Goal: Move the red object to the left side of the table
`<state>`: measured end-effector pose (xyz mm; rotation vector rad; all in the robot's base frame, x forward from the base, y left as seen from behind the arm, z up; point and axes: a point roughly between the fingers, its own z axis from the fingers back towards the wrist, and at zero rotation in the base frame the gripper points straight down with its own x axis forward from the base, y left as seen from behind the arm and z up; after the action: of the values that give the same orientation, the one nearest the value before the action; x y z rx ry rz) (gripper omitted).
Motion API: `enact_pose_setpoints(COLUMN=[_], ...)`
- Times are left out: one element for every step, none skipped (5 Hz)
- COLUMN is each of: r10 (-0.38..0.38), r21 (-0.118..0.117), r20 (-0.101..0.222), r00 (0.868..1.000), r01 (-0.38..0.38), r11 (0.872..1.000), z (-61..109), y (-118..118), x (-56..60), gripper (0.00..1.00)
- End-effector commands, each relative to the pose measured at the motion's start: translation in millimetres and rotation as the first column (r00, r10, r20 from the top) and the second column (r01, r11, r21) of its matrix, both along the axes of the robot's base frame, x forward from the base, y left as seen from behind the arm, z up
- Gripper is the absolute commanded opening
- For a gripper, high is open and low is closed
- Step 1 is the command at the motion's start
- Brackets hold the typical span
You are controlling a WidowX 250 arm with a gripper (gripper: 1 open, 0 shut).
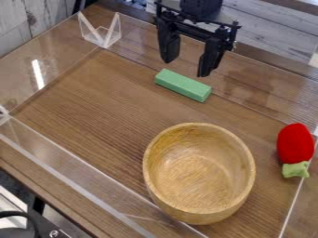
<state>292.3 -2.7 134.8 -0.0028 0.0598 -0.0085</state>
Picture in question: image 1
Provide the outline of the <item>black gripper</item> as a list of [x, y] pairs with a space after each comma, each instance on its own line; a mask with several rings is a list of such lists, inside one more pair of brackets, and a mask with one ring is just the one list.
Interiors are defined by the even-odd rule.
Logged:
[[164, 63], [171, 63], [179, 57], [179, 34], [203, 41], [199, 77], [208, 76], [211, 71], [219, 67], [225, 49], [231, 51], [237, 42], [241, 25], [222, 12], [222, 2], [223, 0], [154, 1], [162, 60]]

